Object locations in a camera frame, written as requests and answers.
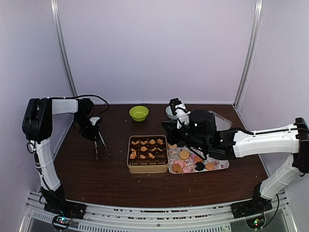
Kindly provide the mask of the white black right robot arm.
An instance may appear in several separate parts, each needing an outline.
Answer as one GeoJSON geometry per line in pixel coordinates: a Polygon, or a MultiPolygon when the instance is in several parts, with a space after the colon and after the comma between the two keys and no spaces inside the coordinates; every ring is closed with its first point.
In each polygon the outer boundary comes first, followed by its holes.
{"type": "Polygon", "coordinates": [[[170,145],[185,143],[187,148],[205,160],[234,160],[255,154],[287,153],[284,164],[268,179],[257,184],[253,197],[231,205],[234,218],[247,217],[272,209],[271,200],[298,176],[309,172],[309,128],[296,118],[285,127],[248,131],[217,130],[215,116],[206,110],[187,112],[175,121],[163,121],[170,145]]]}

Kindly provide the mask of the gold cookie tin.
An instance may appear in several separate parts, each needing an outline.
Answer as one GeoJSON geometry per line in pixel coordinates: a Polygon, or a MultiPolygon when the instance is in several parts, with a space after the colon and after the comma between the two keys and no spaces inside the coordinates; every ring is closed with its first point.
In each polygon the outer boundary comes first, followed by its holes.
{"type": "Polygon", "coordinates": [[[164,135],[134,135],[129,138],[127,167],[132,174],[159,174],[168,171],[168,144],[164,135]],[[132,141],[140,144],[133,146],[132,141]]]}

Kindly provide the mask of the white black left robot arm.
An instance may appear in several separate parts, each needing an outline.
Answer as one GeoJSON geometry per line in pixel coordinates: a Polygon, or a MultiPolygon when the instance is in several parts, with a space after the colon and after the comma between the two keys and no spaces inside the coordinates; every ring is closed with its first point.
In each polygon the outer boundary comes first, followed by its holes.
{"type": "Polygon", "coordinates": [[[35,167],[40,175],[42,194],[47,203],[60,215],[66,214],[70,207],[56,174],[50,148],[53,116],[73,115],[72,124],[77,127],[82,137],[94,144],[104,142],[99,131],[102,122],[101,112],[95,112],[92,98],[102,99],[93,94],[67,98],[32,98],[28,102],[22,122],[22,131],[28,141],[27,150],[33,154],[35,167]]]}

